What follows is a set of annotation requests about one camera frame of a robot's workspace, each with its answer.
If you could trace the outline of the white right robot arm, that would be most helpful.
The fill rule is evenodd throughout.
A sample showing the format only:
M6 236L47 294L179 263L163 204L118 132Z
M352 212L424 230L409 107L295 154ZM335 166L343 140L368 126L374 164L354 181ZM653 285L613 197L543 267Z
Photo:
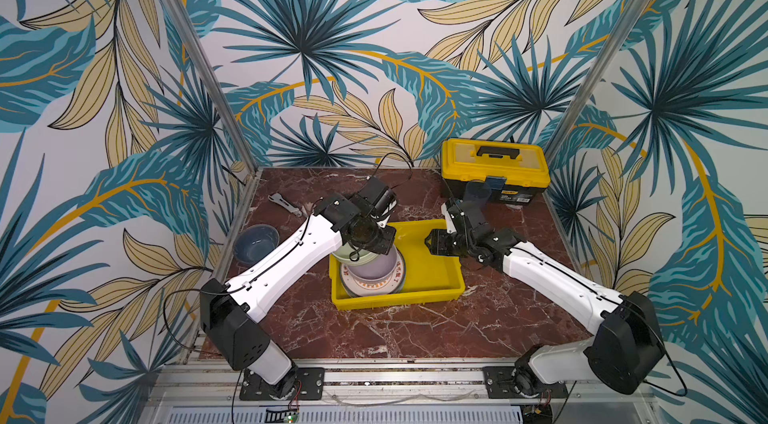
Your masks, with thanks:
M507 379L514 393L538 397L564 381L599 381L631 395L665 357L653 304L642 293L598 284L538 249L510 228L493 228L472 201L442 205L446 226L425 244L439 256L470 257L517 279L567 311L590 338L535 346L518 358Z

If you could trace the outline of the yellow plastic bin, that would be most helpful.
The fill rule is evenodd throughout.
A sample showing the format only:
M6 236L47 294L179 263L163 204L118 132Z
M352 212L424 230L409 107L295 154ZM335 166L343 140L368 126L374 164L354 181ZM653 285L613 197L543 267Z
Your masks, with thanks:
M466 286L458 258L432 255L424 239L432 229L445 229L440 219L395 222L397 230L394 244L405 260L405 281L397 293L351 297L341 280L340 264L334 256L329 257L331 278L331 301L340 311L371 309L378 307L402 306L444 302L458 299Z

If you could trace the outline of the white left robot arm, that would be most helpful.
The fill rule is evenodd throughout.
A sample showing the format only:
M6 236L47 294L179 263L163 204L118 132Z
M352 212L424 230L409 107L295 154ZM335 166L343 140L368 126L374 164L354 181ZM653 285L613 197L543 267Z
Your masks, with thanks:
M276 398L293 391L297 366L260 321L301 276L343 246L387 255L396 234L387 222L396 203L394 191L376 177L352 194L334 192L317 200L306 222L259 263L224 283L212 278L203 285L201 328L233 370L260 378Z

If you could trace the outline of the white plate orange sunburst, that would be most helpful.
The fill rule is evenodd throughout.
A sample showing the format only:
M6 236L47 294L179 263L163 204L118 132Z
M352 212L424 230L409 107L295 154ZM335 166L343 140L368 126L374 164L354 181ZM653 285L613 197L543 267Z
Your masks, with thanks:
M398 259L393 272L387 278L378 282L364 282L354 278L347 269L347 266L341 263L341 280L345 291L351 297L369 297L399 292L404 285L406 266L401 253L398 250L397 252Z

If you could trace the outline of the pale green bowl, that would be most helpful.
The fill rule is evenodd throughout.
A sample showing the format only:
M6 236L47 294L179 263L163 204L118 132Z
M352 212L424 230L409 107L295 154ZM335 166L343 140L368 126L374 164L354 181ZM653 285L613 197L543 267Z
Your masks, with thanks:
M361 266L379 257L377 253L353 246L351 243L343 244L339 249L331 253L339 262L350 266Z

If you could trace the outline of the dark blue bowl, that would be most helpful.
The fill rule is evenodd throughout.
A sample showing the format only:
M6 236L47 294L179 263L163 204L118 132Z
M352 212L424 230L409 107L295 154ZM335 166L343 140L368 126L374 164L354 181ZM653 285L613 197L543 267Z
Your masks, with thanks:
M255 224L238 234L233 246L234 258L242 265L253 266L279 245L278 231L267 224Z

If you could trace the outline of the lilac bowl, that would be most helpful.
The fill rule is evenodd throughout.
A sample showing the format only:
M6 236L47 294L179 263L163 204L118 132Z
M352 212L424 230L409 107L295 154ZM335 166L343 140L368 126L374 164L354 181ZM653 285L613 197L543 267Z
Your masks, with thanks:
M395 246L384 254L366 250L352 251L349 257L340 261L347 266L352 276L364 282L378 282L387 278L394 270L398 259Z

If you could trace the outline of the blue textured plastic cup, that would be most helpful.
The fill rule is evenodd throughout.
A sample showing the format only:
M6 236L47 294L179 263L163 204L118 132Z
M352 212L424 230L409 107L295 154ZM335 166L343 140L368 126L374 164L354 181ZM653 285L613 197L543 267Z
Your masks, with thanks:
M464 188L463 200L482 207L490 200L492 192L493 190L485 181L472 180Z

